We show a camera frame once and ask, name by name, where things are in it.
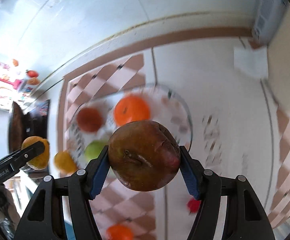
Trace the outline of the yellow orange fruit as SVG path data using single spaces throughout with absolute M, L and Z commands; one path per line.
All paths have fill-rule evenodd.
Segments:
M 50 158 L 50 145 L 47 139 L 38 136 L 28 137 L 23 141 L 21 149 L 29 147 L 30 145 L 34 144 L 37 141 L 41 141 L 44 144 L 45 150 L 39 156 L 28 161 L 27 165 L 33 168 L 34 170 L 43 170 L 48 166 Z

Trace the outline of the yellow lemon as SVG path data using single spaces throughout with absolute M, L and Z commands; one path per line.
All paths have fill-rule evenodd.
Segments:
M 58 152 L 54 156 L 54 164 L 63 174 L 73 174 L 78 170 L 77 164 L 68 151 Z

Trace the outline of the red cherry tomato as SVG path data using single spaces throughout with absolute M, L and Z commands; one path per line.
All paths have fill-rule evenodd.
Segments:
M 191 198 L 188 203 L 187 203 L 187 208 L 189 213 L 198 213 L 199 208 L 201 205 L 201 201 L 200 200 L 196 200 L 195 198 Z

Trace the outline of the orange tangerine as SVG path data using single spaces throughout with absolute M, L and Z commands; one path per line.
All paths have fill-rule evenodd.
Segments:
M 106 230 L 106 237 L 109 240 L 133 240 L 133 232 L 125 225 L 115 224 Z
M 133 94 L 123 97 L 113 111 L 117 126 L 123 126 L 134 121 L 149 120 L 150 115 L 148 103 L 140 96 Z

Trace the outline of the green apple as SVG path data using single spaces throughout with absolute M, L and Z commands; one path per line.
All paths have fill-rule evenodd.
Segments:
M 85 149 L 84 151 L 84 157 L 86 162 L 88 163 L 92 159 L 97 159 L 100 153 L 102 152 L 102 149 L 105 145 L 108 143 L 103 140 L 94 140 L 92 141 Z

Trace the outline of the dark red apple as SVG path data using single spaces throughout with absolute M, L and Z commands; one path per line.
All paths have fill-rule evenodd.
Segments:
M 178 173 L 180 148 L 165 126 L 153 120 L 135 121 L 118 128 L 109 139 L 110 166 L 128 189 L 155 191 Z

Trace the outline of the black frying pan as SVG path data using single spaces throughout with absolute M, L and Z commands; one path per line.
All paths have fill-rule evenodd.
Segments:
M 23 141 L 34 135 L 33 132 L 34 126 L 31 113 L 24 114 L 18 103 L 14 101 L 9 111 L 9 153 L 19 150 Z

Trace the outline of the black induction cooktop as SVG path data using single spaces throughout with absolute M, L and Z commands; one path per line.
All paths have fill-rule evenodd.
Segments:
M 49 107 L 50 100 L 46 100 L 24 115 L 24 139 L 32 136 L 47 138 Z

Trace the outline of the small brown-red fruit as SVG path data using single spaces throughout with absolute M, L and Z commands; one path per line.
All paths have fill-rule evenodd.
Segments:
M 85 132 L 97 132 L 102 124 L 103 118 L 99 111 L 92 107 L 82 108 L 76 115 L 78 127 Z

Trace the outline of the glass fruit plate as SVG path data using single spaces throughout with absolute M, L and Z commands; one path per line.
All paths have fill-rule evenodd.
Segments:
M 122 90 L 108 95 L 92 98 L 79 103 L 65 132 L 67 150 L 79 168 L 88 165 L 85 149 L 91 142 L 107 142 L 118 129 L 114 121 L 114 108 L 117 103 L 130 94 L 141 96 L 148 103 L 151 119 L 165 126 L 180 146 L 191 149 L 193 141 L 193 125 L 191 114 L 185 101 L 176 92 L 165 85 L 144 85 Z M 83 107 L 96 108 L 102 115 L 103 124 L 96 132 L 84 132 L 78 127 L 76 115 Z

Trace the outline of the white tissue paper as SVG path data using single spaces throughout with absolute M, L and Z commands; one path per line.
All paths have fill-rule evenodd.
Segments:
M 234 48 L 234 68 L 254 79 L 268 79 L 267 47 Z

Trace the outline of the cream utensil holder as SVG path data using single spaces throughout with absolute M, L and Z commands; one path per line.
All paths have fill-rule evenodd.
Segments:
M 268 84 L 279 106 L 290 112 L 290 5 L 268 46 Z

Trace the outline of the colourful wall stickers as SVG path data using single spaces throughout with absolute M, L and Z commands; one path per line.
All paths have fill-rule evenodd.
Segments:
M 0 60 L 0 108 L 9 110 L 13 102 L 24 105 L 40 83 L 37 71 L 25 69 L 15 59 Z

